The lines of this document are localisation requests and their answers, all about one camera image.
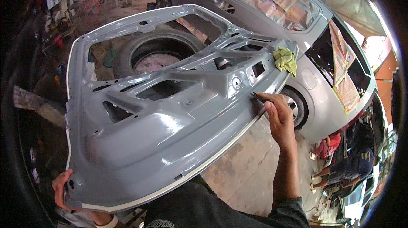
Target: fingernail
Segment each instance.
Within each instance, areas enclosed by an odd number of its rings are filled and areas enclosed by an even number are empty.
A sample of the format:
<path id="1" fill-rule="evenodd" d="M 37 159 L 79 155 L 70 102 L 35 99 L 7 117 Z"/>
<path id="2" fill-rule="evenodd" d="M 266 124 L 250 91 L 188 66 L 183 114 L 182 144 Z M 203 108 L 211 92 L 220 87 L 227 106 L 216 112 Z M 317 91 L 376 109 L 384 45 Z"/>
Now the fingernail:
<path id="1" fill-rule="evenodd" d="M 270 107 L 272 106 L 272 103 L 270 103 L 270 102 L 265 102 L 265 103 L 263 104 L 263 106 L 264 106 L 266 109 L 268 109 L 268 108 L 270 108 Z"/>

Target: person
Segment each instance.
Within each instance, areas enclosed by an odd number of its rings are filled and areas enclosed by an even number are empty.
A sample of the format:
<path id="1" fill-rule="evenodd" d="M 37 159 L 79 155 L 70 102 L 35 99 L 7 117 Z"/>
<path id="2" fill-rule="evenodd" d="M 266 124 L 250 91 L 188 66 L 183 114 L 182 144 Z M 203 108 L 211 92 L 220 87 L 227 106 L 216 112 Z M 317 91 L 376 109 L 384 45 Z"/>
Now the person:
<path id="1" fill-rule="evenodd" d="M 197 175 L 179 188 L 146 204 L 145 227 L 309 227 L 301 208 L 298 147 L 292 110 L 283 95 L 258 95 L 271 100 L 265 102 L 264 107 L 270 118 L 271 134 L 280 147 L 273 180 L 273 206 L 268 217 L 232 209 Z M 55 203 L 67 210 L 69 207 L 64 205 L 63 200 L 64 184 L 73 172 L 68 169 L 52 183 Z M 88 211 L 88 214 L 97 227 L 124 227 L 114 214 L 96 211 Z"/>
<path id="2" fill-rule="evenodd" d="M 312 175 L 312 180 L 326 175 L 327 177 L 322 178 L 322 181 L 316 185 L 311 183 L 310 190 L 315 193 L 317 187 L 343 182 L 344 179 L 351 180 L 351 182 L 343 185 L 343 188 L 353 186 L 358 181 L 365 179 L 379 160 L 380 158 L 374 156 L 370 148 L 365 148 L 355 155 L 349 155 L 346 159 L 324 168 L 318 174 Z"/>
<path id="3" fill-rule="evenodd" d="M 319 147 L 314 151 L 309 153 L 309 157 L 315 160 L 318 156 L 320 159 L 325 159 L 337 149 L 341 141 L 340 134 L 334 136 L 329 136 L 326 139 L 322 139 Z"/>

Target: gray car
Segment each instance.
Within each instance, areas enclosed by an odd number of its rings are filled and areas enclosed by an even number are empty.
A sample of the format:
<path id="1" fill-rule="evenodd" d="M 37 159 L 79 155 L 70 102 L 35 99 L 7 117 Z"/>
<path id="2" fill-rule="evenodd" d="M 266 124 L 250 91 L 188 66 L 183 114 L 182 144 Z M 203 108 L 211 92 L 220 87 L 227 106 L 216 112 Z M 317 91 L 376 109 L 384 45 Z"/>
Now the gray car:
<path id="1" fill-rule="evenodd" d="M 295 129 L 310 141 L 318 141 L 341 129 L 370 104 L 378 92 L 374 74 L 365 55 L 343 20 L 322 0 L 299 0 L 309 11 L 304 22 L 281 20 L 279 9 L 268 11 L 255 0 L 157 0 L 158 7 L 197 4 L 247 30 L 297 42 L 297 75 L 290 77 L 282 94 L 293 109 Z M 361 101 L 345 112 L 334 93 L 333 51 L 329 19 L 333 19 L 344 40 L 356 55 L 348 70 Z M 201 29 L 209 37 L 211 32 Z"/>

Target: green object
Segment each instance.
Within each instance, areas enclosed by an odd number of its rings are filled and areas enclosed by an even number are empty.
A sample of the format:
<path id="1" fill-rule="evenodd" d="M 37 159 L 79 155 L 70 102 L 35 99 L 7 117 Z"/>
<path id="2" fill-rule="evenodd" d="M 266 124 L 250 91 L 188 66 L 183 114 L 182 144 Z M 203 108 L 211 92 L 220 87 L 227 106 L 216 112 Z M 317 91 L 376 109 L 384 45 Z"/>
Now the green object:
<path id="1" fill-rule="evenodd" d="M 275 58 L 275 66 L 278 70 L 287 70 L 292 74 L 292 77 L 296 76 L 296 69 L 298 65 L 295 62 L 295 53 L 285 47 L 278 47 L 278 51 L 272 52 Z"/>
<path id="2" fill-rule="evenodd" d="M 103 65 L 112 68 L 113 67 L 113 60 L 118 53 L 117 50 L 110 48 L 109 52 L 105 55 L 105 58 L 103 59 Z"/>

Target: right hand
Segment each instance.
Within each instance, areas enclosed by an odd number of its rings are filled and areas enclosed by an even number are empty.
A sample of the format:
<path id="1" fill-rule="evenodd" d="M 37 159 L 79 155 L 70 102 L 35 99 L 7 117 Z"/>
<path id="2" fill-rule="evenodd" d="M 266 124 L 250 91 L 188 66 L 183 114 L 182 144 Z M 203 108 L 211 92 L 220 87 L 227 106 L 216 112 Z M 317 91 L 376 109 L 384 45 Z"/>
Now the right hand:
<path id="1" fill-rule="evenodd" d="M 257 94 L 262 98 L 273 101 L 273 103 L 265 102 L 263 106 L 269 115 L 272 137 L 276 140 L 280 149 L 296 147 L 293 112 L 288 106 L 285 97 L 281 94 Z"/>

